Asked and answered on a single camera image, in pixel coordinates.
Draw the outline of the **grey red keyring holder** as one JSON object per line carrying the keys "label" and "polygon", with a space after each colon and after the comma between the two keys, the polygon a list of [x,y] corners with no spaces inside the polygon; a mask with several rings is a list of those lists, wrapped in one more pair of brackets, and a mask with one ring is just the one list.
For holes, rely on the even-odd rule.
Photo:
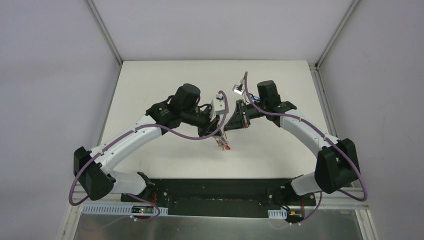
{"label": "grey red keyring holder", "polygon": [[221,136],[214,136],[213,137],[218,144],[218,146],[221,148],[222,151],[229,151],[231,148],[229,146],[229,142],[227,140],[227,137],[225,135]]}

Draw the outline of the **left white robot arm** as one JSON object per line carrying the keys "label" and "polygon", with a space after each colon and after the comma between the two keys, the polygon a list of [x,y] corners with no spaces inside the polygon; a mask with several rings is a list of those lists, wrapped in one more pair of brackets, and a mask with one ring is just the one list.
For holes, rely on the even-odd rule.
{"label": "left white robot arm", "polygon": [[229,110],[225,92],[218,91],[215,99],[205,104],[205,110],[199,105],[200,99],[200,89],[185,83],[166,100],[153,104],[139,120],[118,136],[90,150],[83,146],[75,150],[75,179],[69,191],[69,203],[77,205],[73,201],[77,184],[86,193],[79,204],[87,199],[100,200],[110,193],[132,194],[140,202],[149,201],[153,189],[148,185],[146,177],[114,169],[140,147],[166,133],[193,141],[222,137],[222,127]]}

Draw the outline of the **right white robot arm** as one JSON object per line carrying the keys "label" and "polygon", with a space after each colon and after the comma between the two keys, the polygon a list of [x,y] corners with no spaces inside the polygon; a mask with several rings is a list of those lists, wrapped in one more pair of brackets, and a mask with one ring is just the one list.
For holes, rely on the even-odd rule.
{"label": "right white robot arm", "polygon": [[252,119],[266,117],[295,136],[316,157],[314,172],[296,177],[284,185],[283,196],[288,204],[298,204],[309,193],[341,192],[343,187],[354,181],[364,185],[356,146],[350,139],[340,140],[313,125],[294,104],[281,100],[274,81],[258,83],[258,98],[255,99],[247,92],[246,82],[247,79],[243,78],[232,89],[243,98],[236,101],[234,113],[224,130],[246,129]]}

